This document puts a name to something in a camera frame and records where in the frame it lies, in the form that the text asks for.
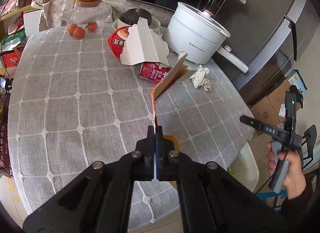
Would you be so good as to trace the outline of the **person's right hand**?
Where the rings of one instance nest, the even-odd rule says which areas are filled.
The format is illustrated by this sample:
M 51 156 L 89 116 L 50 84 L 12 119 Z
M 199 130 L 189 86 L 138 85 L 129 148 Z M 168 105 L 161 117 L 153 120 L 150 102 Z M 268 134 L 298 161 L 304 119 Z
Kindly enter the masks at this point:
M 274 170 L 276 169 L 277 163 L 274 162 L 274 152 L 272 151 L 272 142 L 268 142 L 266 144 L 266 147 L 268 148 L 268 172 L 273 175 Z M 289 169 L 287 172 L 287 176 L 285 180 L 283 181 L 283 186 L 287 190 L 287 198 L 288 200 L 295 199 L 299 197 L 306 188 L 306 180 L 304 177 L 304 174 L 301 169 L 301 161 L 300 156 L 297 152 L 279 152 L 278 153 L 279 161 L 287 160 L 289 164 Z

